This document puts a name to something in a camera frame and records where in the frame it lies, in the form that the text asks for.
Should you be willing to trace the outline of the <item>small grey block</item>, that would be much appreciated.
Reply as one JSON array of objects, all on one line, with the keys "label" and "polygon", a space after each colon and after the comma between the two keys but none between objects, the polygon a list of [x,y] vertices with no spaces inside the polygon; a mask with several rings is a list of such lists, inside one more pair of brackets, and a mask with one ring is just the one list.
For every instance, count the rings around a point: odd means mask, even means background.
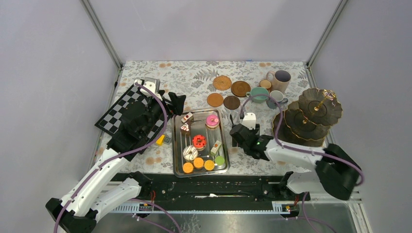
[{"label": "small grey block", "polygon": [[172,141],[172,139],[170,137],[165,137],[165,139],[164,139],[164,143],[168,144],[168,145],[171,143],[171,141]]}]

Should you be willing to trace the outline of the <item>brown wooden saucer coaster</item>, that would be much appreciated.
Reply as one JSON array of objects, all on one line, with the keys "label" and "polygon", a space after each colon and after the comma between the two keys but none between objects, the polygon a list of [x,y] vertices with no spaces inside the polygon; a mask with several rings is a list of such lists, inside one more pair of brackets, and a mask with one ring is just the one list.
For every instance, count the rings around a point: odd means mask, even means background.
[{"label": "brown wooden saucer coaster", "polygon": [[245,81],[236,81],[231,85],[231,92],[237,97],[245,97],[251,91],[250,85]]}]

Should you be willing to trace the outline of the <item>orange cookie left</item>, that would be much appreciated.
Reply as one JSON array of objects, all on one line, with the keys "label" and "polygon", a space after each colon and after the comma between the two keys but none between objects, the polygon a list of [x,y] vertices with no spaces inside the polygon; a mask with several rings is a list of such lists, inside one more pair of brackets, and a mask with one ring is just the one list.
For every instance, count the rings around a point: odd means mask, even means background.
[{"label": "orange cookie left", "polygon": [[182,169],[183,169],[183,172],[184,172],[185,174],[190,174],[190,173],[193,172],[194,166],[193,166],[192,163],[186,162],[186,163],[183,164]]}]

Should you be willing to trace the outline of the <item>chocolate cake slice with cherry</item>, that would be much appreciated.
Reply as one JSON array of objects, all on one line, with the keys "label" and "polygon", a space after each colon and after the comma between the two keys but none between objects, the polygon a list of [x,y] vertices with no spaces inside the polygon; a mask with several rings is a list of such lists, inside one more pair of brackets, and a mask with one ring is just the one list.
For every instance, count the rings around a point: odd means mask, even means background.
[{"label": "chocolate cake slice with cherry", "polygon": [[181,122],[182,124],[188,124],[190,125],[194,120],[194,115],[192,112],[188,112],[185,115],[182,116]]}]

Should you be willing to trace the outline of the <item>three tier black cake stand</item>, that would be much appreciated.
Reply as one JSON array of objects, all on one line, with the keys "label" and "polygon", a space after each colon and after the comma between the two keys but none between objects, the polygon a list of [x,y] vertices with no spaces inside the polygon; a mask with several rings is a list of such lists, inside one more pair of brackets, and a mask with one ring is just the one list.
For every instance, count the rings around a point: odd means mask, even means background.
[{"label": "three tier black cake stand", "polygon": [[332,90],[309,88],[277,114],[272,131],[279,127],[279,140],[308,147],[321,147],[330,128],[343,115],[342,105]]}]

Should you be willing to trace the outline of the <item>dark walnut coaster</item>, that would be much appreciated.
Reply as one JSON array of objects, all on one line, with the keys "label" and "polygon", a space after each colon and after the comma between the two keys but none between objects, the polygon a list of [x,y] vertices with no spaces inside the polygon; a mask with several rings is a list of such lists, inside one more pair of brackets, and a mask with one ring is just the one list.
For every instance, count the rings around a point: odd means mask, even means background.
[{"label": "dark walnut coaster", "polygon": [[226,109],[236,110],[240,106],[240,99],[236,96],[228,96],[223,100],[223,105]]}]

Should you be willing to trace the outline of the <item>woven rattan coaster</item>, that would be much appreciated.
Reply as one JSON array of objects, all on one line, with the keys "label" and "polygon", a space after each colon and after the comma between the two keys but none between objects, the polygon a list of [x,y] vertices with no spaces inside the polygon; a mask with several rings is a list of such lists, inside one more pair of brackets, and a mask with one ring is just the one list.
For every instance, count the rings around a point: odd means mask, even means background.
[{"label": "woven rattan coaster", "polygon": [[217,90],[225,91],[229,89],[231,85],[232,85],[231,79],[225,75],[218,76],[213,80],[213,86]]}]

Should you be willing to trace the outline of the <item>green macaron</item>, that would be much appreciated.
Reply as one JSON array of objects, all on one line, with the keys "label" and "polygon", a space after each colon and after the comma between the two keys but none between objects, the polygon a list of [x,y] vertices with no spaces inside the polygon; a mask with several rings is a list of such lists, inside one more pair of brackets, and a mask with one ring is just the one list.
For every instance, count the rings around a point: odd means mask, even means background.
[{"label": "green macaron", "polygon": [[225,159],[222,156],[216,156],[214,161],[216,166],[223,166],[225,164]]}]

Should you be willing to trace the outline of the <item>yellow waffle cookie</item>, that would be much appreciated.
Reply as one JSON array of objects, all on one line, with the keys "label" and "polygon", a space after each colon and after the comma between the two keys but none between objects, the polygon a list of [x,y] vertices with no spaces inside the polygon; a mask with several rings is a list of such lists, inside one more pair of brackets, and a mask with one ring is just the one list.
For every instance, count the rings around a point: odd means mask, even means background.
[{"label": "yellow waffle cookie", "polygon": [[207,160],[204,162],[204,168],[207,171],[212,171],[215,168],[215,163],[212,160]]}]

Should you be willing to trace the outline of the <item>mint green cup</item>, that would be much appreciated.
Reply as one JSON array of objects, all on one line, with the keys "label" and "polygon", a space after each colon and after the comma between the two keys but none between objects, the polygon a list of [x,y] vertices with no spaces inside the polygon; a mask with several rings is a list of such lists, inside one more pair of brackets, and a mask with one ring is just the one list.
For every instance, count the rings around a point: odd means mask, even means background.
[{"label": "mint green cup", "polygon": [[250,91],[246,92],[246,96],[255,103],[264,103],[268,100],[269,92],[263,87],[255,87]]}]

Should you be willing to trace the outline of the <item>pink frosted donut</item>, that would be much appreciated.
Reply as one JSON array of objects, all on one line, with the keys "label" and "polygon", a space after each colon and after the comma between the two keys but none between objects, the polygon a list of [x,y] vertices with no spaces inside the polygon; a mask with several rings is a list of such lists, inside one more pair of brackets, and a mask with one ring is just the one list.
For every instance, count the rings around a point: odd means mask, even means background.
[{"label": "pink frosted donut", "polygon": [[206,126],[214,129],[220,124],[220,119],[217,115],[208,115],[206,117]]}]

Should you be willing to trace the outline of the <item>aluminium frame post left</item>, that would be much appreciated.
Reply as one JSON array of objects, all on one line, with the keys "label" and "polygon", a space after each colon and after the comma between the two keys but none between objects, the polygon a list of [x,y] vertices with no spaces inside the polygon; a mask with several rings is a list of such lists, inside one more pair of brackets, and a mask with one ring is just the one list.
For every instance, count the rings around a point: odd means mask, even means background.
[{"label": "aluminium frame post left", "polygon": [[116,52],[113,44],[111,43],[102,23],[99,20],[97,13],[94,10],[91,2],[89,0],[80,0],[86,14],[88,15],[91,23],[93,24],[99,38],[101,39],[104,47],[106,48],[110,58],[112,59],[113,63],[117,67],[117,69],[122,69],[123,62],[121,61],[118,53]]}]

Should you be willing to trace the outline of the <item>green layered cake slice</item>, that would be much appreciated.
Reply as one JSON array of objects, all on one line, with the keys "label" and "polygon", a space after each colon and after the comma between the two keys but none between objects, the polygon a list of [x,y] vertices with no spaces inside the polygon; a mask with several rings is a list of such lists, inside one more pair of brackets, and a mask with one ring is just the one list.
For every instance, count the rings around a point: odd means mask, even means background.
[{"label": "green layered cake slice", "polygon": [[222,146],[222,142],[219,140],[216,140],[216,142],[214,143],[213,147],[210,150],[210,155],[216,156],[219,153],[221,146]]}]

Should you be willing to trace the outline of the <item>aluminium frame post right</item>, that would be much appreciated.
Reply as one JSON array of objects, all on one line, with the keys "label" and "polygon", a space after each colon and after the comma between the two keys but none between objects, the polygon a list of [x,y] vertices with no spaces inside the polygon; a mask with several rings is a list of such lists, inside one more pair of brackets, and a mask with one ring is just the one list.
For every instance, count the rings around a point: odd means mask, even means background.
[{"label": "aluminium frame post right", "polygon": [[306,63],[306,65],[308,67],[311,67],[314,64],[314,62],[315,62],[318,54],[320,53],[323,45],[325,44],[326,40],[328,39],[330,33],[332,32],[335,24],[337,23],[340,15],[344,11],[344,9],[345,9],[345,7],[348,3],[349,3],[349,0],[340,0],[339,1],[339,3],[337,5],[336,9],[334,10],[330,20],[328,21],[324,31],[322,32],[322,35],[321,35],[319,41],[317,42],[313,52],[311,53],[311,55],[310,55],[310,57],[309,57],[309,59]]}]

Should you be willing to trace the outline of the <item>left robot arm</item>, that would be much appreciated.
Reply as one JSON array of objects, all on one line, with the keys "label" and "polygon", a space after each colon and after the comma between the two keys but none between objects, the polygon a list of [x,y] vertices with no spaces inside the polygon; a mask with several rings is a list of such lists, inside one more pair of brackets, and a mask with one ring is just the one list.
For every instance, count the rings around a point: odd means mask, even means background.
[{"label": "left robot arm", "polygon": [[186,96],[142,89],[140,99],[129,103],[120,116],[120,126],[90,171],[62,198],[51,198],[46,209],[55,221],[54,232],[90,233],[99,220],[127,200],[154,198],[152,179],[130,173],[114,189],[101,195],[112,178],[137,154],[154,144],[168,120],[183,112]]}]

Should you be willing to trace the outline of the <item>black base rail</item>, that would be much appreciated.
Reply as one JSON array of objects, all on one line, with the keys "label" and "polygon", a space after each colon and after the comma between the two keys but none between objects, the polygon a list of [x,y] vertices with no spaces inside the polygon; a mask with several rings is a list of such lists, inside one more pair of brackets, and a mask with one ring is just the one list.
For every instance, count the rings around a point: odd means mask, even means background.
[{"label": "black base rail", "polygon": [[281,176],[205,175],[178,178],[172,174],[146,174],[151,185],[138,196],[167,211],[269,211],[272,202],[309,201],[296,194]]}]

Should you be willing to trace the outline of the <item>small red cup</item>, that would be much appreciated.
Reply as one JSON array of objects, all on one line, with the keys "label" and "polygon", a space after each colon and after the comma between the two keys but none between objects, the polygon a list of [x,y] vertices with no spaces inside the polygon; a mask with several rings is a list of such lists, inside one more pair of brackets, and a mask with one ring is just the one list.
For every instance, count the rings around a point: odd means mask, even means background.
[{"label": "small red cup", "polygon": [[262,88],[267,89],[268,91],[270,91],[271,88],[272,88],[272,83],[269,80],[261,80],[259,82],[259,86],[262,87]]}]

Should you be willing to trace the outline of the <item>white chocolate striped donut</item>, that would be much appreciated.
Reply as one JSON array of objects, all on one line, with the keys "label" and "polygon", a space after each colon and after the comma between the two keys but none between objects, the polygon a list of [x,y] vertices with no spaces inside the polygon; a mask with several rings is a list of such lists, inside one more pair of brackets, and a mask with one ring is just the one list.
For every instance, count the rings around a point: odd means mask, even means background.
[{"label": "white chocolate striped donut", "polygon": [[191,162],[199,156],[198,150],[194,146],[187,146],[182,152],[183,158]]}]

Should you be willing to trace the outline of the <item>aluminium frame post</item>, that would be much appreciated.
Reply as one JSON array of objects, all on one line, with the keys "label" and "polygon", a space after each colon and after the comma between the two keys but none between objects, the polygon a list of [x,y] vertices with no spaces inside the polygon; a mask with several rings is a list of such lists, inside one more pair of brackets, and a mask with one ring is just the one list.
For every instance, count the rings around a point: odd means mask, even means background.
[{"label": "aluminium frame post", "polygon": [[308,67],[311,67],[314,64],[314,62],[315,62],[318,54],[320,53],[323,45],[325,44],[326,40],[328,39],[330,33],[332,32],[335,24],[337,23],[340,15],[344,11],[344,9],[345,9],[345,7],[348,3],[349,3],[349,0],[340,0],[339,1],[339,3],[337,5],[336,9],[334,10],[330,20],[328,21],[324,31],[322,32],[322,35],[321,35],[319,41],[317,42],[313,52],[311,53],[311,55],[310,55],[310,57],[309,57],[309,59],[306,63],[306,65]]},{"label": "aluminium frame post", "polygon": [[80,0],[86,14],[88,15],[91,23],[93,24],[99,38],[101,39],[104,47],[106,48],[110,58],[112,59],[113,63],[117,67],[117,69],[122,69],[123,62],[121,61],[118,53],[116,52],[113,44],[111,43],[102,23],[99,20],[97,13],[94,10],[91,2],[89,0]]}]

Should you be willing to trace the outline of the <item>yellow block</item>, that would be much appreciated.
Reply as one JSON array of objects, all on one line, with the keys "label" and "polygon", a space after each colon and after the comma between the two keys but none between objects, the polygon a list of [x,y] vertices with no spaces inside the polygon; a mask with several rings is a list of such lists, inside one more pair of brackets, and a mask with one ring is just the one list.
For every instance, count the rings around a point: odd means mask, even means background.
[{"label": "yellow block", "polygon": [[156,144],[158,146],[162,146],[164,144],[164,140],[165,140],[165,135],[163,134],[156,140]]}]

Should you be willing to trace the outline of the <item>stainless steel tray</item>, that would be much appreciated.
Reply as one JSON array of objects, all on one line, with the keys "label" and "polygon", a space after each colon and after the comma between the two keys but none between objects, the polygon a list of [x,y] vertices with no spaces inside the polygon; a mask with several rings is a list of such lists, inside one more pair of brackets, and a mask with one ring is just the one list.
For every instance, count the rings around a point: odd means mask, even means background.
[{"label": "stainless steel tray", "polygon": [[221,174],[230,162],[217,109],[184,112],[172,118],[173,172],[178,178]]}]

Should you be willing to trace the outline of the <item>light orange wooden coaster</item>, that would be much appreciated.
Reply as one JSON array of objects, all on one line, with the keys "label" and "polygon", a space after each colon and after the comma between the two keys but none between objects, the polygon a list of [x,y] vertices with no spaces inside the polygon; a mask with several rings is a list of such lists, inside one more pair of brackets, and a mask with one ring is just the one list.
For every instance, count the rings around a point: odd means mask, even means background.
[{"label": "light orange wooden coaster", "polygon": [[223,96],[219,93],[212,93],[207,97],[207,103],[208,105],[212,107],[219,107],[223,104]]}]

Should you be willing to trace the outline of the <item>black white chessboard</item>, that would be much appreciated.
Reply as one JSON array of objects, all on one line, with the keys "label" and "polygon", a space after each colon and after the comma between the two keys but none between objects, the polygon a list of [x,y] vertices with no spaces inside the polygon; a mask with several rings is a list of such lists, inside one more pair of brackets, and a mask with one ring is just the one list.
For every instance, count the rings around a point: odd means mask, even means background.
[{"label": "black white chessboard", "polygon": [[182,114],[186,99],[174,92],[164,95],[158,80],[137,80],[95,124],[110,135],[107,146],[130,150],[159,139],[168,120]]}]

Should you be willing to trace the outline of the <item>orange waffle cookie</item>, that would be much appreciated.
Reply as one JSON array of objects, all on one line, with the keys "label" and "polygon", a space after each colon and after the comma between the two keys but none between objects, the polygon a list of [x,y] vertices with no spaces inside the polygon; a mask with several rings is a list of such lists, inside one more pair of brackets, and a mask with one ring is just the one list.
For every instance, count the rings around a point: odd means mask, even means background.
[{"label": "orange waffle cookie", "polygon": [[201,157],[197,157],[193,160],[193,166],[196,169],[201,169],[204,167],[204,160]]}]

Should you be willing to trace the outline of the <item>grey patterned mug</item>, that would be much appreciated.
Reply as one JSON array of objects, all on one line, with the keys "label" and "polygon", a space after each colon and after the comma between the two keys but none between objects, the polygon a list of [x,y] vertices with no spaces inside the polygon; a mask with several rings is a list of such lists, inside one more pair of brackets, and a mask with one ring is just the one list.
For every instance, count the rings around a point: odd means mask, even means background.
[{"label": "grey patterned mug", "polygon": [[[289,100],[288,98],[284,97],[284,94],[281,91],[273,90],[270,92],[270,97],[276,100],[280,106],[286,104]],[[266,104],[270,109],[276,109],[277,105],[272,99],[267,99]]]}]

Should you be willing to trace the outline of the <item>red frosted donut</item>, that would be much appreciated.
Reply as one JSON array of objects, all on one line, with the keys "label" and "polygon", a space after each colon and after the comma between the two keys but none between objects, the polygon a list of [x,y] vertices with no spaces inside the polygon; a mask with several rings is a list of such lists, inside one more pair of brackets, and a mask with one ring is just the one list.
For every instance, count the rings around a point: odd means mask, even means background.
[{"label": "red frosted donut", "polygon": [[204,135],[201,135],[201,134],[195,135],[192,139],[192,145],[197,150],[203,150],[207,145],[206,137]]}]

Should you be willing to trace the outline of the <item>chocolate cake slice pink topping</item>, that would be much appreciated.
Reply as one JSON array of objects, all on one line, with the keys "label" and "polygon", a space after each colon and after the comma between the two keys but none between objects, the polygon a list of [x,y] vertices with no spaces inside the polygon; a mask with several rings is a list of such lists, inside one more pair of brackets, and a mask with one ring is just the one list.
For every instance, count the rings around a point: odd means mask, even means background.
[{"label": "chocolate cake slice pink topping", "polygon": [[190,125],[188,123],[184,123],[180,127],[181,134],[190,135]]}]

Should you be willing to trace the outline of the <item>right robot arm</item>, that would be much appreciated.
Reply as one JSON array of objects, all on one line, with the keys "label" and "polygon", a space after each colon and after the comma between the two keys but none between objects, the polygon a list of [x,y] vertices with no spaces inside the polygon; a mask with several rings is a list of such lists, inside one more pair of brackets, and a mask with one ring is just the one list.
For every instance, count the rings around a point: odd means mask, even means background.
[{"label": "right robot arm", "polygon": [[257,135],[242,124],[233,126],[230,135],[254,159],[282,161],[307,169],[285,176],[286,182],[278,188],[285,200],[303,192],[322,190],[339,200],[349,200],[353,189],[364,181],[360,166],[336,144],[326,148],[296,145],[269,135]]}]

